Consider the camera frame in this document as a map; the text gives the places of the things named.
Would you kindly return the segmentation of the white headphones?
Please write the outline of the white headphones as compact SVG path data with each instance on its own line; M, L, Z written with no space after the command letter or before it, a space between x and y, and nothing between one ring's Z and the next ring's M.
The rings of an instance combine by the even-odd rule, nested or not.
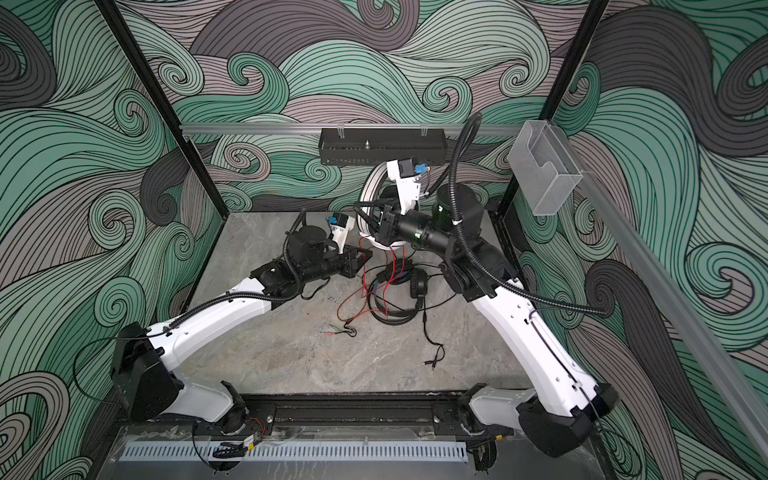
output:
M384 197L380 190L383 182L385 180L389 180L387 176L386 163L380 164L374 168L361 190L358 201L362 202L363 205L359 206L359 209L368 216L373 216L375 208L377 208L381 202L384 201ZM395 205L400 207L397 188L395 195ZM365 221L360 213L357 213L356 223L360 237L362 239L368 240L370 244L375 248L380 250L387 250L389 247L397 248L405 245L404 241L391 241L384 244L379 243L375 239L374 229Z

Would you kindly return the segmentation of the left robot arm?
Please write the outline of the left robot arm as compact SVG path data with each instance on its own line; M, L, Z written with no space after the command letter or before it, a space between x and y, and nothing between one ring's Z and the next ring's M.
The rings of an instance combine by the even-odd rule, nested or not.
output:
M225 293L171 320L122 328L110 376L129 419L180 415L215 425L224 434L239 432L248 412L234 386L196 381L180 373L180 366L236 326L300 296L306 283L355 277L373 253L345 240L341 233L325 237L322 229L304 226L287 234L279 257Z

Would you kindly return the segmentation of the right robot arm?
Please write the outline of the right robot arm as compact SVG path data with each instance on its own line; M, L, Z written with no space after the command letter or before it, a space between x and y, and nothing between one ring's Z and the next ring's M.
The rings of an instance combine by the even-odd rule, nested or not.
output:
M458 181L461 157L481 122L481 114L475 113L462 127L439 187L447 196L443 210L395 210L389 200L360 200L354 209L362 236L373 246L407 243L438 255L446 282L492 324L531 380L531 388L521 394L488 386L476 389L467 399L470 423L520 430L543 454L558 458L589 438L616 405L618 393L578 365L546 325L539 307L594 310L525 290L501 250L481 236L483 207L474 191Z

